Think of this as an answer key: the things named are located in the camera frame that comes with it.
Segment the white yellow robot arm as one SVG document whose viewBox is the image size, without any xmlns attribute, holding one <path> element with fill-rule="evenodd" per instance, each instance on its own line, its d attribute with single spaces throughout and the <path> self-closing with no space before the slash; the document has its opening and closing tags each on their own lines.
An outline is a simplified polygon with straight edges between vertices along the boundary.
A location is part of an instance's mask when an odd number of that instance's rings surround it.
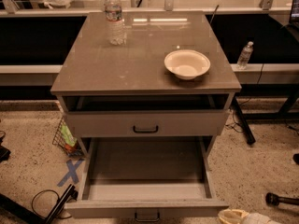
<svg viewBox="0 0 299 224">
<path fill-rule="evenodd" d="M 218 213 L 221 224 L 280 224 L 268 216 L 240 209 L 224 209 Z"/>
</svg>

